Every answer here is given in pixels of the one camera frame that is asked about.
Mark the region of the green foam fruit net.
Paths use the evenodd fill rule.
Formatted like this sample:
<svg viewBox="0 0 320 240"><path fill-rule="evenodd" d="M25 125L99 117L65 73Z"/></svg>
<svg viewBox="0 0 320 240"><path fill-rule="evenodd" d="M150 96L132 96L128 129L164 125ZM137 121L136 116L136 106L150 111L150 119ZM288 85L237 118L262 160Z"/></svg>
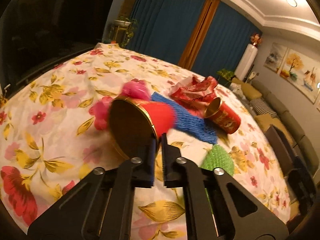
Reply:
<svg viewBox="0 0 320 240"><path fill-rule="evenodd" d="M210 171L219 167L231 174L234 170L234 163L223 147L220 145L213 145L212 148L207 151L200 167Z"/></svg>

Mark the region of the blue foam fruit net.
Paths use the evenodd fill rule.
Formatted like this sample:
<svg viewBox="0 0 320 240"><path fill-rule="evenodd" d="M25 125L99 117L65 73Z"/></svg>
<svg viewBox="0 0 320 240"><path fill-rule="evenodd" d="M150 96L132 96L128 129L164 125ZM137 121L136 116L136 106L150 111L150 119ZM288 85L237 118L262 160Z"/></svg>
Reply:
<svg viewBox="0 0 320 240"><path fill-rule="evenodd" d="M184 107L157 92L152 94L151 100L166 103L173 108L176 115L174 129L187 133L200 141L217 144L216 132L206 125L203 119L190 114Z"/></svg>

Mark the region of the red paper cup gold pattern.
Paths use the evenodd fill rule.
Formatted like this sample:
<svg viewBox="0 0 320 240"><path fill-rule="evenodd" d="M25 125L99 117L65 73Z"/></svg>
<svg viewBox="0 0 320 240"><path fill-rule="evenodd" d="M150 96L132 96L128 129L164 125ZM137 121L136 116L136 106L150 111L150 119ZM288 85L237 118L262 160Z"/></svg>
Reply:
<svg viewBox="0 0 320 240"><path fill-rule="evenodd" d="M175 124L175 112L166 103L119 100L109 108L108 128L117 151L126 159L140 157L141 151L155 143Z"/></svg>

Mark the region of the pink foam fruit net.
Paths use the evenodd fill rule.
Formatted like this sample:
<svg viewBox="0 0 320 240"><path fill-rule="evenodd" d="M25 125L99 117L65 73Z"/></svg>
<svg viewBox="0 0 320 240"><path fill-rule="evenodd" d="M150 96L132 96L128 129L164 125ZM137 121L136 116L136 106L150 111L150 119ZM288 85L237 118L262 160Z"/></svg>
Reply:
<svg viewBox="0 0 320 240"><path fill-rule="evenodd" d="M142 100L150 101L151 94L147 88L145 80L132 79L125 83L116 98L111 96L104 96L101 100L96 102L90 109L89 114L94 116L94 126L96 130L103 131L108 128L109 108L114 101L119 100Z"/></svg>

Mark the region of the red snack wrapper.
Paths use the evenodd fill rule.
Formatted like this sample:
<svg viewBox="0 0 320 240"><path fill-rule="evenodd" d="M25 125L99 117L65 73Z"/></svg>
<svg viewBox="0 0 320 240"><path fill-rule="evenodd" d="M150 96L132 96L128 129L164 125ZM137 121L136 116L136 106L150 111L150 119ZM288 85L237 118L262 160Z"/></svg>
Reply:
<svg viewBox="0 0 320 240"><path fill-rule="evenodd" d="M172 86L169 90L169 98L192 115L203 118L207 107L217 97L214 90L217 85L217 80L212 76L201 81L192 75Z"/></svg>

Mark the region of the floral tablecloth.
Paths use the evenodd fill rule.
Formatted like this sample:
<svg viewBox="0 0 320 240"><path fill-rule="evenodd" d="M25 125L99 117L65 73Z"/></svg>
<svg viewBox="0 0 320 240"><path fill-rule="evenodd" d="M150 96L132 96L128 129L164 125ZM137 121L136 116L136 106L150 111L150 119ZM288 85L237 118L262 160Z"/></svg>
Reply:
<svg viewBox="0 0 320 240"><path fill-rule="evenodd" d="M108 102L133 80L167 96L192 72L160 59L99 43L46 72L1 108L1 201L16 226L29 225L93 168L118 167L103 117ZM239 129L218 137L234 163L234 179L283 222L290 198L276 155L243 104L215 89L241 118Z"/></svg>

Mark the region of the mustard cushion large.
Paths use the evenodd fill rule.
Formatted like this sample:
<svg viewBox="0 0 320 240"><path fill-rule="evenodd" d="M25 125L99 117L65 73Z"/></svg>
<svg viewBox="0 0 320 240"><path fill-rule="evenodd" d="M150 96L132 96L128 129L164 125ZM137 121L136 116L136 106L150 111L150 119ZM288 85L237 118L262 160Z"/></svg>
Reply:
<svg viewBox="0 0 320 240"><path fill-rule="evenodd" d="M264 133L269 129L271 125L275 126L276 128L278 128L284 133L290 145L294 146L295 140L293 139L292 135L289 133L289 131L284 126L284 124L280 121L279 118L273 118L269 114L263 114L263 115L256 115L254 117L254 120Z"/></svg>

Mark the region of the patterned black white cushion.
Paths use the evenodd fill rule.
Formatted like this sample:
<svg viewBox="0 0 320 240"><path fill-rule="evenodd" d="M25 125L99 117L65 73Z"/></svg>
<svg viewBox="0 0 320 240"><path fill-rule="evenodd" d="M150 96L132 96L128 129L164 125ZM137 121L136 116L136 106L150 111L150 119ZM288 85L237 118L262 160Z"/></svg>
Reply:
<svg viewBox="0 0 320 240"><path fill-rule="evenodd" d="M268 114L272 118L275 118L277 116L277 113L271 107L269 107L263 100L261 100L261 98L253 99L249 103L256 115Z"/></svg>

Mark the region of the grey sectional sofa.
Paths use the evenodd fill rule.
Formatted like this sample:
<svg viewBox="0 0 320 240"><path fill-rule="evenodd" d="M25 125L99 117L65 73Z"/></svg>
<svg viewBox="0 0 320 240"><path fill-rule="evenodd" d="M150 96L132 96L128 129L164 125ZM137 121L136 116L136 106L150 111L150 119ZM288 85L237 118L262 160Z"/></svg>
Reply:
<svg viewBox="0 0 320 240"><path fill-rule="evenodd" d="M316 153L315 148L312 145L311 140L307 137L302 126L298 121L293 117L287 107L260 81L254 79L249 83L255 89L257 89L261 94L261 100L263 100L269 107L271 107L276 113L276 118L279 118L280 121L287 128L289 133L292 135L295 140L293 148L298 156L302 159L308 171L315 176L316 172L319 169L319 157ZM247 99L242 100L237 97L244 107L248 110L253 118L256 116L256 113L253 111L250 106L250 101Z"/></svg>

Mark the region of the mustard cushion far end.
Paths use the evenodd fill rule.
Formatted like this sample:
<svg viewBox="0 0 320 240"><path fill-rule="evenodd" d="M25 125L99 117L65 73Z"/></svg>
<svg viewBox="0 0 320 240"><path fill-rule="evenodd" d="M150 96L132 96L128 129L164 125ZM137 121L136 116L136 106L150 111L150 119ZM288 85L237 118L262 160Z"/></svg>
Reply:
<svg viewBox="0 0 320 240"><path fill-rule="evenodd" d="M262 94L249 83L245 83L236 77L232 79L229 89L240 99L248 101L260 99Z"/></svg>

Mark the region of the potted plant on coffee table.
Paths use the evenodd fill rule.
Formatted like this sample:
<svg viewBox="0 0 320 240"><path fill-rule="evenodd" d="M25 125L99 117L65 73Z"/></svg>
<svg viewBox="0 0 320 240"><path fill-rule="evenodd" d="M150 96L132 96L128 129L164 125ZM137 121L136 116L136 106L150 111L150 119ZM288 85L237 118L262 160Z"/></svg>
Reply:
<svg viewBox="0 0 320 240"><path fill-rule="evenodd" d="M221 69L217 71L217 81L222 86L228 88L232 83L232 79L235 77L234 72L227 69Z"/></svg>

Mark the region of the orange centre curtain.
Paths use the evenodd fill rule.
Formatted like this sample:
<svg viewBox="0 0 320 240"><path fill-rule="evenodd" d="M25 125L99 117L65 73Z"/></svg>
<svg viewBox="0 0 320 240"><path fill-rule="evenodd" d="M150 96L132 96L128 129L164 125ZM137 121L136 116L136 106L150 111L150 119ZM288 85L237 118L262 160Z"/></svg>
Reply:
<svg viewBox="0 0 320 240"><path fill-rule="evenodd" d="M179 59L178 66L191 70L206 38L220 0L205 0L193 32Z"/></svg>

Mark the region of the white standing air conditioner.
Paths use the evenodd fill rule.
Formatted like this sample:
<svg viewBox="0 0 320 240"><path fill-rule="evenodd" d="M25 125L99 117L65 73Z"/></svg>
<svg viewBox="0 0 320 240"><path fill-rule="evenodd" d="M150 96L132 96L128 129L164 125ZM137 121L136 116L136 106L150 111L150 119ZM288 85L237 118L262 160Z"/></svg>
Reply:
<svg viewBox="0 0 320 240"><path fill-rule="evenodd" d="M234 75L241 81L244 80L245 76L249 72L249 69L251 68L253 61L258 53L257 47L255 47L252 44L248 44L246 47L246 50L237 65Z"/></svg>

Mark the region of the centre tree and sailboat painting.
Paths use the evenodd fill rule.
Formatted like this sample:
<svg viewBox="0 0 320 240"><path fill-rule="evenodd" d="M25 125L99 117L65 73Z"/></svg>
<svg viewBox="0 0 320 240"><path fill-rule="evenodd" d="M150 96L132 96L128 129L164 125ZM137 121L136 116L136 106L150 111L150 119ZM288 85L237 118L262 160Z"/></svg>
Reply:
<svg viewBox="0 0 320 240"><path fill-rule="evenodd" d="M295 86L312 103L319 95L319 61L293 49L288 49L279 75Z"/></svg>

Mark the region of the left landscape painting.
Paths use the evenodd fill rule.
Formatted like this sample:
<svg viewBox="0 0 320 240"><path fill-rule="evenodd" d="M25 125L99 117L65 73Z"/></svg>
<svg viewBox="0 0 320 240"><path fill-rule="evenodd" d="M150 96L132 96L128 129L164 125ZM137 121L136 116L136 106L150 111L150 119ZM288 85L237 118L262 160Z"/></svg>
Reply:
<svg viewBox="0 0 320 240"><path fill-rule="evenodd" d="M276 42L272 43L270 52L264 62L264 67L277 73L279 68L281 67L287 50L287 46L284 46Z"/></svg>

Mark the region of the red flower arrangement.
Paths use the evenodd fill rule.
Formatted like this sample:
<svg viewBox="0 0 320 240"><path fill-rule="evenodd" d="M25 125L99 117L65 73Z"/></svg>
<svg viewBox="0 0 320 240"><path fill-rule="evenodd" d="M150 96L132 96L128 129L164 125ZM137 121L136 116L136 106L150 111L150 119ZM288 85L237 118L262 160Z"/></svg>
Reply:
<svg viewBox="0 0 320 240"><path fill-rule="evenodd" d="M258 33L254 33L250 36L250 44L257 48L261 45L262 41L263 41L263 38Z"/></svg>

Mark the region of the plant on stand by curtain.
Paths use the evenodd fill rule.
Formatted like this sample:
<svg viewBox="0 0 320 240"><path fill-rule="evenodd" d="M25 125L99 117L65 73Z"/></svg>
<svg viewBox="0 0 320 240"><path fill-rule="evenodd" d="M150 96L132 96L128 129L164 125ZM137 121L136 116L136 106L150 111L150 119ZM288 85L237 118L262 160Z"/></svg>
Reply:
<svg viewBox="0 0 320 240"><path fill-rule="evenodd" d="M121 48L126 48L133 39L138 21L135 18L119 16L111 24L108 41L111 44L117 43Z"/></svg>

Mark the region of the black television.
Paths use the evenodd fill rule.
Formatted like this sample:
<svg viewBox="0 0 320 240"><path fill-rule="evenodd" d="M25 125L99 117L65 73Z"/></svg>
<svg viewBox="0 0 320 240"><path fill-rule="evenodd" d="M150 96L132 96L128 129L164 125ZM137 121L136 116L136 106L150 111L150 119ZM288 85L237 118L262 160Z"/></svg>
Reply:
<svg viewBox="0 0 320 240"><path fill-rule="evenodd" d="M113 0L11 0L1 16L1 88L16 93L103 38Z"/></svg>

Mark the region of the blue curtains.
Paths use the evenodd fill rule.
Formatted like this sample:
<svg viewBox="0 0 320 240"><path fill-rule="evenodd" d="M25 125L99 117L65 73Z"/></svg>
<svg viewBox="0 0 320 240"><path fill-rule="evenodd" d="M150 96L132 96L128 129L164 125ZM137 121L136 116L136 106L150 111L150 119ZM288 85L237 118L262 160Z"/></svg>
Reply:
<svg viewBox="0 0 320 240"><path fill-rule="evenodd" d="M131 16L138 21L138 28L127 47L178 66L204 2L136 0ZM220 1L191 71L214 77L221 69L234 71L254 33L262 31Z"/></svg>

